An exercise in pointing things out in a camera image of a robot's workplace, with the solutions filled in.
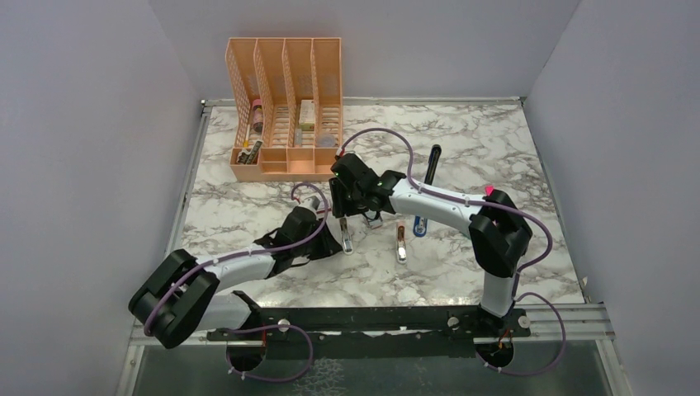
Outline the small white stapler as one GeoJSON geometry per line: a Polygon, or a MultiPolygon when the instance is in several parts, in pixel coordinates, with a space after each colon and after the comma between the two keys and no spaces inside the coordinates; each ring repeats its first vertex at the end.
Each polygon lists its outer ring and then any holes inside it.
{"type": "Polygon", "coordinates": [[[348,228],[348,220],[342,217],[338,220],[339,228],[341,233],[341,245],[343,247],[343,252],[346,255],[351,255],[354,252],[354,247],[352,243],[352,237],[348,228]]]}

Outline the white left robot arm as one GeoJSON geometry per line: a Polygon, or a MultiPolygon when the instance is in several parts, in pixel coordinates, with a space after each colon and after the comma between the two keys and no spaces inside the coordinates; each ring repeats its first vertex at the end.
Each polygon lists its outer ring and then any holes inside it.
{"type": "Polygon", "coordinates": [[[132,296],[128,310],[143,324],[144,334],[167,349],[195,331],[225,326],[239,338],[250,338],[260,318],[247,302],[221,291],[266,280],[342,249],[315,210],[298,205],[280,227],[240,250],[204,262],[183,248],[171,252],[132,296]]]}

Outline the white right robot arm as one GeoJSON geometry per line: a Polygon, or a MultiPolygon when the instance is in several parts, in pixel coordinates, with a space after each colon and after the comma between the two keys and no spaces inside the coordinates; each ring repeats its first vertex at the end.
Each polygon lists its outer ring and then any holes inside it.
{"type": "Polygon", "coordinates": [[[419,183],[402,172],[377,174],[353,153],[338,158],[330,170],[337,218],[367,212],[412,215],[465,233],[485,272],[477,327],[495,336],[508,326],[516,266],[528,249],[532,229],[507,194],[494,191],[478,198],[419,183]]]}

